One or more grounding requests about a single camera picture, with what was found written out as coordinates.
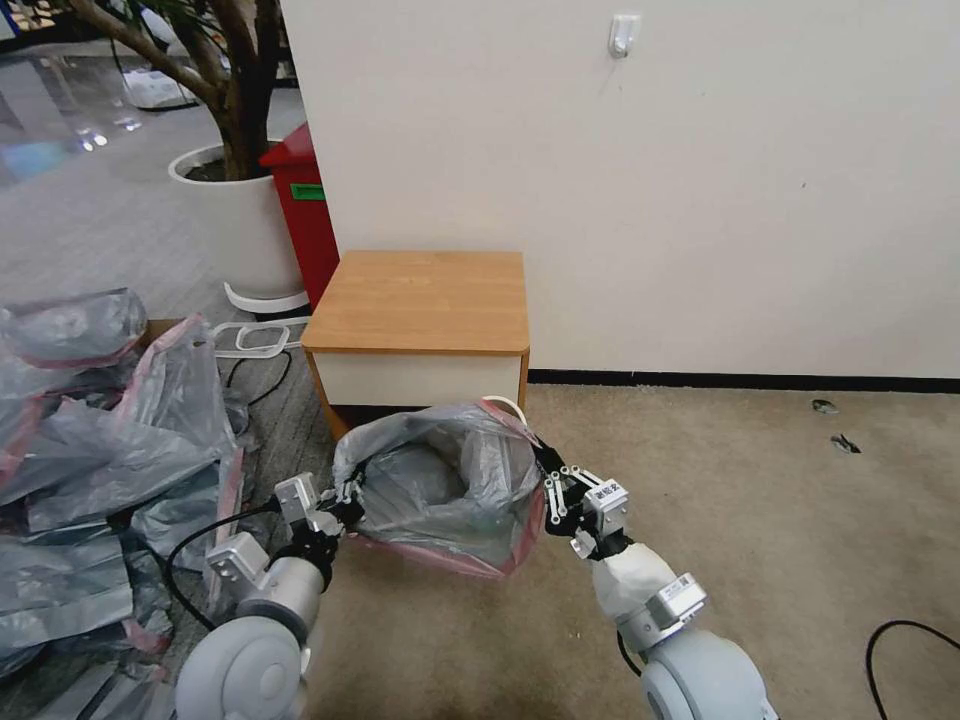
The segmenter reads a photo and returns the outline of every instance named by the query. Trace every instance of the green label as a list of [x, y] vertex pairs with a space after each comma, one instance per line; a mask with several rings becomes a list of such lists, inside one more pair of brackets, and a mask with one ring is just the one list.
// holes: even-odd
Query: green label
[[290, 183], [290, 194], [294, 200], [326, 200], [323, 185], [313, 183]]

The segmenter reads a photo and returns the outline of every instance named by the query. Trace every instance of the black power cord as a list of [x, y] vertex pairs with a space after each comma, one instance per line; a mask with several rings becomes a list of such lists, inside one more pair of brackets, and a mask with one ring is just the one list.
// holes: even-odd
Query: black power cord
[[870, 683], [870, 694], [873, 695], [873, 702], [877, 705], [877, 712], [880, 713], [881, 720], [890, 719], [887, 717], [887, 711], [883, 707], [883, 701], [880, 700], [880, 692], [877, 689], [877, 679], [873, 675], [873, 652], [877, 647], [877, 641], [880, 640], [880, 637], [890, 628], [895, 628], [900, 625], [905, 627], [914, 627], [918, 630], [928, 632], [931, 635], [940, 638], [945, 643], [952, 645], [955, 649], [960, 650], [960, 642], [954, 640], [946, 633], [940, 632], [936, 628], [932, 628], [929, 625], [924, 625], [916, 620], [890, 620], [874, 630], [873, 634], [870, 636], [869, 642], [867, 642], [865, 661], [867, 666], [867, 682]]
[[263, 505], [258, 505], [255, 508], [250, 508], [249, 510], [244, 510], [243, 512], [239, 512], [236, 515], [231, 515], [230, 517], [225, 517], [222, 520], [217, 520], [216, 522], [212, 522], [206, 527], [202, 527], [196, 532], [190, 533], [189, 535], [187, 535], [187, 537], [181, 540], [177, 544], [177, 546], [173, 549], [173, 552], [170, 553], [170, 556], [167, 558], [167, 561], [163, 564], [163, 581], [167, 584], [167, 587], [170, 590], [170, 594], [172, 594], [180, 602], [180, 604], [183, 605], [184, 609], [188, 613], [193, 615], [196, 621], [201, 625], [203, 625], [207, 630], [213, 630], [216, 627], [216, 625], [214, 625], [213, 622], [206, 615], [200, 612], [197, 609], [197, 607], [192, 602], [190, 602], [190, 600], [187, 599], [187, 596], [180, 591], [180, 588], [177, 587], [177, 581], [173, 577], [173, 563], [177, 559], [177, 555], [179, 555], [187, 545], [192, 543], [198, 537], [200, 537], [201, 535], [205, 535], [206, 533], [220, 527], [221, 525], [226, 525], [236, 520], [242, 520], [243, 518], [251, 517], [253, 515], [259, 515], [265, 512], [277, 512], [279, 510], [280, 510], [279, 502], [275, 497], [271, 497]]
[[627, 667], [633, 671], [633, 674], [637, 677], [643, 677], [643, 670], [638, 668], [633, 662], [633, 659], [627, 652], [627, 648], [623, 644], [623, 635], [621, 635], [619, 631], [617, 631], [617, 647], [620, 648], [620, 657], [623, 658], [623, 661], [627, 664]]
[[[262, 392], [260, 395], [255, 397], [250, 402], [248, 402], [247, 405], [249, 407], [253, 407], [261, 400], [264, 400], [270, 393], [272, 393], [274, 390], [280, 387], [283, 384], [284, 380], [287, 379], [287, 374], [290, 372], [290, 366], [293, 364], [293, 355], [290, 354], [289, 350], [283, 350], [281, 351], [281, 353], [287, 356], [287, 364], [284, 366], [283, 372], [280, 373], [280, 378], [273, 385], [271, 385], [267, 390]], [[240, 368], [241, 365], [243, 365], [244, 362], [246, 362], [249, 359], [250, 358], [240, 358], [239, 360], [237, 360], [234, 366], [230, 368], [230, 374], [227, 375], [227, 387], [230, 387], [233, 384], [233, 378], [237, 374], [237, 370]]]

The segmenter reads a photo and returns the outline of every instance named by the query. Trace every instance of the gray carpet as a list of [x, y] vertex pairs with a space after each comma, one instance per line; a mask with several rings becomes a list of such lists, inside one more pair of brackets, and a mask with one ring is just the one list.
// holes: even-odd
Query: gray carpet
[[[302, 120], [293, 92], [274, 108], [278, 134]], [[129, 285], [155, 317], [238, 315], [165, 174], [170, 158], [215, 139], [203, 110], [177, 111], [4, 191], [3, 298]], [[254, 394], [279, 363], [243, 368], [237, 382]], [[874, 626], [908, 616], [960, 635], [960, 398], [836, 395], [841, 414], [826, 417], [811, 397], [535, 386], [528, 410], [570, 461], [631, 491], [635, 537], [697, 575], [711, 593], [702, 625], [750, 652], [786, 720], [870, 720], [862, 652]], [[254, 416], [261, 492], [327, 472], [301, 359]], [[863, 454], [834, 448], [837, 431]], [[321, 624], [316, 718], [650, 718], [588, 569], [561, 540], [541, 538], [503, 583], [348, 545]], [[177, 627], [172, 673], [200, 636], [182, 613]], [[30, 717], [86, 662], [51, 658], [8, 684], [0, 717]], [[956, 717], [960, 654], [895, 631], [878, 667], [892, 718]]]

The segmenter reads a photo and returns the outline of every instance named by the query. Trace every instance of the wooden side table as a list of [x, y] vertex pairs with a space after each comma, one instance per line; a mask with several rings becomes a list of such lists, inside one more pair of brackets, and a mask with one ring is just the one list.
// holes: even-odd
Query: wooden side table
[[523, 407], [530, 357], [523, 255], [348, 252], [301, 343], [338, 440], [356, 408], [484, 395]]

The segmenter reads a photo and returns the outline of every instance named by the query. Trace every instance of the carpet floor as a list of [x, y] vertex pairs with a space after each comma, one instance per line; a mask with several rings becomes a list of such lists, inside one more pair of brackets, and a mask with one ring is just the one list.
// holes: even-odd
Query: carpet floor
[[[530, 388], [570, 463], [631, 493], [631, 534], [710, 594], [697, 621], [753, 657], [785, 720], [877, 715], [871, 631], [908, 617], [960, 637], [960, 398]], [[861, 449], [841, 452], [844, 433]], [[311, 717], [644, 718], [586, 563], [541, 536], [503, 582], [348, 546], [321, 612]], [[948, 720], [960, 653], [897, 628], [877, 649], [891, 718]]]

